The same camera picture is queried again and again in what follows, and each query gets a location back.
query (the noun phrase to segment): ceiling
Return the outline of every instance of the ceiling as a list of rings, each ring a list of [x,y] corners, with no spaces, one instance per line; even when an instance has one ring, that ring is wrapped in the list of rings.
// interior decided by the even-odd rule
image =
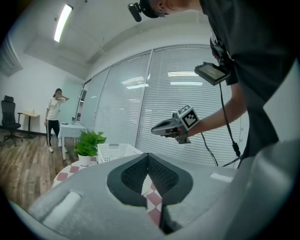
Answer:
[[[142,16],[142,22],[137,23],[127,9],[127,4],[132,1],[37,0],[18,23],[27,36],[22,41],[24,52],[85,79],[93,63],[137,34],[178,23],[208,23],[207,17],[196,11],[151,21]],[[55,18],[59,18],[66,3],[74,10],[57,43],[53,39],[57,25]]]

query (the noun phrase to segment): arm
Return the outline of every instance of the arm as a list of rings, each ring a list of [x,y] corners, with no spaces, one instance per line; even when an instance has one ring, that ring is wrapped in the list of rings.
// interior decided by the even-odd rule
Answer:
[[[61,96],[62,98],[64,98],[66,101],[68,101],[69,100],[69,98],[68,97],[64,97],[64,96]]]
[[[246,101],[240,85],[238,83],[231,85],[231,91],[231,99],[224,106],[229,123],[237,120],[247,110]],[[202,119],[189,131],[188,135],[193,136],[201,132],[210,131],[222,127],[225,124],[224,112],[221,108],[214,114]]]
[[[47,126],[47,116],[48,116],[48,113],[49,113],[49,109],[47,108],[46,115],[45,115],[45,121],[44,121],[44,125],[45,126]]]

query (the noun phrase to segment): black office chair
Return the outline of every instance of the black office chair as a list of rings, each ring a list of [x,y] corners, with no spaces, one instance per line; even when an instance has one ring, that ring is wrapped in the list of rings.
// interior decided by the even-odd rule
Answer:
[[[2,113],[3,113],[3,117],[2,117],[2,126],[7,129],[8,131],[10,131],[10,135],[6,135],[4,136],[4,141],[7,141],[8,139],[12,139],[14,141],[15,146],[16,138],[20,138],[21,141],[23,142],[23,139],[21,137],[18,137],[15,135],[15,131],[21,127],[20,122],[20,112],[18,112],[19,114],[19,119],[18,122],[15,122],[15,103],[14,103],[14,98],[13,97],[9,97],[9,96],[5,96],[4,100],[1,101],[1,107],[2,107]]]

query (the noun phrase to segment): white t-shirt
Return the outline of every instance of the white t-shirt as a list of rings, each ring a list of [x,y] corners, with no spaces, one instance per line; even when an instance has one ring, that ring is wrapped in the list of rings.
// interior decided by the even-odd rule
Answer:
[[[66,101],[65,98],[60,97],[56,100],[54,97],[50,98],[47,109],[49,109],[47,120],[58,120],[60,113],[60,105]]]

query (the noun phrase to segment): white table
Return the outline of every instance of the white table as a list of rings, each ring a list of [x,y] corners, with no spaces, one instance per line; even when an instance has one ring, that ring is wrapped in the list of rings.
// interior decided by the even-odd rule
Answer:
[[[78,123],[72,124],[62,124],[60,123],[60,133],[58,134],[58,146],[61,147],[62,158],[66,160],[65,153],[65,137],[80,137],[81,131],[87,132],[87,128]]]

